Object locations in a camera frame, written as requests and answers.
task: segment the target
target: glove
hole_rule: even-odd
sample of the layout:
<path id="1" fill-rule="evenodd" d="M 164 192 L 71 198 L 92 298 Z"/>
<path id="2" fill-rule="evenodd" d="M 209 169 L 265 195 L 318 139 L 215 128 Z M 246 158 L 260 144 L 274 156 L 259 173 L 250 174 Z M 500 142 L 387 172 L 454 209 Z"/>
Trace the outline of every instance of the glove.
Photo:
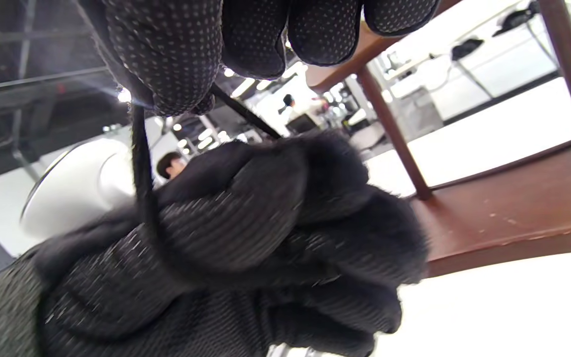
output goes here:
<path id="1" fill-rule="evenodd" d="M 422 27 L 438 0 L 77 0 L 100 54 L 134 103 L 159 115 L 213 107 L 224 63 L 276 79 L 286 69 L 284 34 L 305 63 L 336 65 L 355 52 L 361 9 L 382 36 Z"/>
<path id="2" fill-rule="evenodd" d="M 164 234 L 113 212 L 34 255 L 47 357 L 264 357 L 272 344 L 366 357 L 400 325 L 426 241 L 324 133 L 232 142 L 156 192 Z"/>

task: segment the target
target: person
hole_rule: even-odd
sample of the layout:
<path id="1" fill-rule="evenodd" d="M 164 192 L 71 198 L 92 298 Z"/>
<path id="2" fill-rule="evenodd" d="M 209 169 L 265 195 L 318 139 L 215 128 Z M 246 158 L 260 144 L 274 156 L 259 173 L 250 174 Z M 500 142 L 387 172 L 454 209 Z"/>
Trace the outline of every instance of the person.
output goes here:
<path id="1" fill-rule="evenodd" d="M 281 77 L 286 32 L 301 61 L 337 65 L 355 52 L 361 11 L 399 36 L 439 1 L 76 3 L 131 93 L 136 202 L 0 273 L 0 357 L 264 357 L 278 344 L 371 355 L 377 332 L 400 327 L 398 287 L 425 276 L 410 204 L 368 185 L 335 133 L 227 143 L 154 191 L 145 110 L 204 115 L 222 65 Z"/>
<path id="2" fill-rule="evenodd" d="M 288 122 L 295 120 L 301 115 L 308 115 L 308 117 L 314 122 L 314 124 L 323 129 L 325 126 L 325 121 L 319 116 L 319 112 L 323 111 L 324 103 L 321 100 L 311 100 L 307 105 L 298 104 L 294 100 L 294 97 L 290 94 L 285 95 L 284 104 L 290 108 L 290 115 Z"/>
<path id="3" fill-rule="evenodd" d="M 165 179 L 172 180 L 183 172 L 184 167 L 186 164 L 182 156 L 176 151 L 171 151 L 158 160 L 156 171 Z"/>

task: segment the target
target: black glove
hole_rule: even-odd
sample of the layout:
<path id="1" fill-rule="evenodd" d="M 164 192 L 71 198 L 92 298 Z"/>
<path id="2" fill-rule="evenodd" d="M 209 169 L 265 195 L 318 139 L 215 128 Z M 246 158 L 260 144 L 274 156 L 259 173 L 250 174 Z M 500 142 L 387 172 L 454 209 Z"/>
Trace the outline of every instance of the black glove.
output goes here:
<path id="1" fill-rule="evenodd" d="M 161 241 L 128 208 L 38 249 L 46 356 L 365 357 L 427 253 L 408 203 L 366 183 L 331 133 L 195 158 L 157 192 Z"/>
<path id="2" fill-rule="evenodd" d="M 161 115 L 203 114 L 220 64 L 245 77 L 286 69 L 284 34 L 299 58 L 336 65 L 370 29 L 399 36 L 422 27 L 439 0 L 77 0 L 118 83 Z"/>

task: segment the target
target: ceiling light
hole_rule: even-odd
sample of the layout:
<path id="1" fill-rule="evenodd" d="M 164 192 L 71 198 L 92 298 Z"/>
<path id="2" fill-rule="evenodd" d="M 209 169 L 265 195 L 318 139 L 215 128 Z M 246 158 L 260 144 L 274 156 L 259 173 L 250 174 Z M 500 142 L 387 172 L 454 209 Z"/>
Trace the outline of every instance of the ceiling light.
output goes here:
<path id="1" fill-rule="evenodd" d="M 228 133 L 226 131 L 220 131 L 220 133 L 218 133 L 217 135 L 221 141 L 223 142 L 228 142 L 230 141 L 230 136 L 228 135 Z"/>
<path id="2" fill-rule="evenodd" d="M 257 84 L 257 90 L 265 90 L 266 88 L 268 88 L 270 83 L 272 83 L 272 81 L 268 81 L 267 79 L 264 79 L 259 84 Z"/>
<path id="3" fill-rule="evenodd" d="M 208 138 L 208 136 L 211 136 L 211 133 L 213 133 L 211 129 L 206 129 L 205 131 L 202 131 L 202 133 L 197 137 L 197 139 L 204 140 L 205 138 Z"/>
<path id="4" fill-rule="evenodd" d="M 199 144 L 197 144 L 197 149 L 204 149 L 204 147 L 207 147 L 209 144 L 211 144 L 211 142 L 213 142 L 213 138 L 211 138 L 210 136 L 202 141 L 200 141 Z"/>
<path id="5" fill-rule="evenodd" d="M 230 96 L 233 98 L 239 97 L 240 95 L 244 94 L 244 92 L 247 91 L 253 83 L 254 79 L 247 78 L 244 83 L 242 83 L 236 90 L 233 90 L 233 93 L 231 93 Z"/>
<path id="6" fill-rule="evenodd" d="M 118 93 L 118 101 L 121 103 L 131 102 L 131 93 L 126 88 L 122 88 Z"/>
<path id="7" fill-rule="evenodd" d="M 303 62 L 297 61 L 297 63 L 290 66 L 290 68 L 286 69 L 281 78 L 290 78 L 292 77 L 297 71 L 299 71 L 300 67 L 303 65 Z"/>
<path id="8" fill-rule="evenodd" d="M 328 103 L 334 103 L 334 98 L 332 97 L 332 94 L 330 92 L 326 91 L 325 93 L 323 93 L 323 97 L 327 99 Z"/>

